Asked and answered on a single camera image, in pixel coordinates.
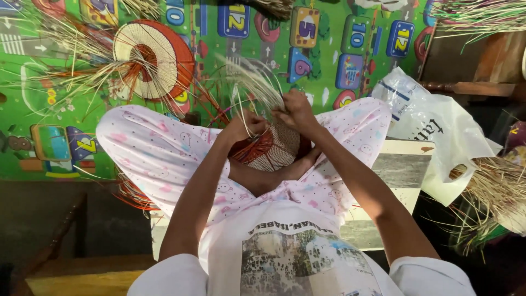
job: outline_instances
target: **woman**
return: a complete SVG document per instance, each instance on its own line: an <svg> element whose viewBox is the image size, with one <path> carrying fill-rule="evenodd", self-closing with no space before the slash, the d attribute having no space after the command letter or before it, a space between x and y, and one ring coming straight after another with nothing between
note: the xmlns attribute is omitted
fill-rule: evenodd
<svg viewBox="0 0 526 296"><path fill-rule="evenodd" d="M160 262L128 295L474 295L370 169L390 121L383 103L363 98L318 116L296 90L284 103L288 112L273 115L316 148L274 173L227 159L268 124L250 112L246 127L237 117L224 130L139 106L102 118L101 145L171 216ZM339 239L355 199L380 232L390 275Z"/></svg>

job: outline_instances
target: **patterned pants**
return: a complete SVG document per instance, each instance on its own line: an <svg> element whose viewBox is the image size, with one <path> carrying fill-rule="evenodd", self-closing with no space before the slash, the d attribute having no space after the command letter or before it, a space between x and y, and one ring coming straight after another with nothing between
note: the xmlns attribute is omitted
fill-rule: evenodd
<svg viewBox="0 0 526 296"><path fill-rule="evenodd" d="M386 137L390 111L377 99L362 98L316 119L371 167ZM220 132L188 125L138 105L108 111L96 131L112 160L167 216L173 213L185 185ZM229 179L229 172L227 160L208 225L251 206L288 199L334 215L343 224L345 212L355 201L324 154L298 181L283 181L257 198Z"/></svg>

